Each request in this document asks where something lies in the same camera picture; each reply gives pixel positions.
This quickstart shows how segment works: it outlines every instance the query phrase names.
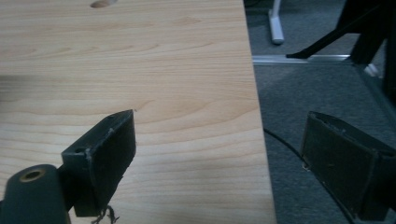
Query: dark thread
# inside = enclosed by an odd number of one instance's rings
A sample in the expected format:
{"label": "dark thread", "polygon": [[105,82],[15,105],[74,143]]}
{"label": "dark thread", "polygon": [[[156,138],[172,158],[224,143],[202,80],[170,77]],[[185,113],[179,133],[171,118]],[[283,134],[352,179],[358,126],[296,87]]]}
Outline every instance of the dark thread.
{"label": "dark thread", "polygon": [[91,222],[91,224],[99,224],[99,222],[102,221],[102,219],[105,217],[107,210],[109,213],[107,216],[108,216],[108,218],[110,218],[111,224],[116,223],[120,217],[116,217],[114,209],[110,205],[108,205],[107,208],[102,210],[99,217],[95,221]]}

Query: gray carpet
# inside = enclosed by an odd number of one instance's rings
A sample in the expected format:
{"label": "gray carpet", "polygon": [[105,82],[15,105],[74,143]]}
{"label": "gray carpet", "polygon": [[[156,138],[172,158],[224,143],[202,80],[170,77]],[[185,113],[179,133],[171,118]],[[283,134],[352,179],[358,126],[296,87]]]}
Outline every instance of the gray carpet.
{"label": "gray carpet", "polygon": [[[247,7],[247,26],[253,55],[299,51],[330,32],[337,23],[344,0],[284,0],[281,21],[285,43],[271,43],[267,11],[272,0]],[[356,35],[346,35],[319,54],[349,54]],[[374,64],[382,72],[383,50]],[[308,111],[335,116],[395,147],[396,132],[384,111],[353,66],[282,65],[255,66],[263,126],[296,148],[303,140]],[[313,174],[285,146],[265,135],[279,224],[348,223],[340,209]],[[389,213],[386,222],[394,223]]]}

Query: black object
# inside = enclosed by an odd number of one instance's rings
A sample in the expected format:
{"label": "black object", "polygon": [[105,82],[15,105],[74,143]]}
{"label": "black object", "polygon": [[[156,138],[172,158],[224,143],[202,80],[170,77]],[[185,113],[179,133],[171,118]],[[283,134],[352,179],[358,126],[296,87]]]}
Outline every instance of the black object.
{"label": "black object", "polygon": [[0,223],[69,223],[72,206],[78,217],[99,216],[134,154],[133,111],[106,117],[62,153],[59,169],[43,164],[12,176]]}
{"label": "black object", "polygon": [[358,33],[358,41],[350,53],[356,64],[369,64],[387,39],[383,90],[396,103],[396,1],[347,0],[337,27],[320,40],[287,58],[307,59],[347,33]]}
{"label": "black object", "polygon": [[362,220],[396,211],[396,151],[335,117],[310,112],[302,156],[342,208]]}

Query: light wood surface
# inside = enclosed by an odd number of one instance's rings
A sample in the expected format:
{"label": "light wood surface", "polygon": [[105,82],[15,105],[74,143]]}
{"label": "light wood surface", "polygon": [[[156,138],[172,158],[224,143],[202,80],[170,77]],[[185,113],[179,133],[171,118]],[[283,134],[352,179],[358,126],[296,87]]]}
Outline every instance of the light wood surface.
{"label": "light wood surface", "polygon": [[1,197],[133,109],[118,223],[275,223],[243,1],[91,3],[0,0]]}

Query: wire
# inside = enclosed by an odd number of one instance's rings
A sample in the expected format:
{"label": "wire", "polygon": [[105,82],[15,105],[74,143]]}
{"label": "wire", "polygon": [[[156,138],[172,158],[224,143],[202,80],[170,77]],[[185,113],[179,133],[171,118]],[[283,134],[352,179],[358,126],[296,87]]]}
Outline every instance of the wire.
{"label": "wire", "polygon": [[[279,135],[269,131],[268,129],[263,128],[265,133],[268,133],[269,135],[271,135],[272,137],[274,137],[277,141],[279,141],[280,143],[282,143],[283,145],[285,145],[285,147],[287,147],[288,149],[290,149],[299,159],[300,161],[302,161],[304,163],[304,167],[307,167],[307,164],[305,163],[305,160],[303,158],[302,155],[300,155],[299,151],[293,147],[291,144],[289,144],[287,141],[285,141],[283,138],[281,138]],[[346,218],[346,220],[348,221],[349,224],[354,224],[355,222],[353,221],[353,217],[348,213],[348,211],[345,209],[345,207],[341,204],[341,202],[339,202],[334,195],[332,195],[330,193],[330,191],[326,188],[325,185],[323,185],[323,183],[321,183],[319,181],[319,183],[323,186],[323,188],[326,189],[326,191],[330,194],[330,196],[332,197],[332,199],[335,201],[335,203],[337,204],[338,208],[341,210],[341,212],[343,213],[344,217]]]}
{"label": "wire", "polygon": [[257,6],[262,0],[257,0],[256,2],[254,2],[253,4],[250,4],[250,5],[247,5],[247,1],[248,1],[248,0],[244,0],[245,7],[255,7],[255,6]]}

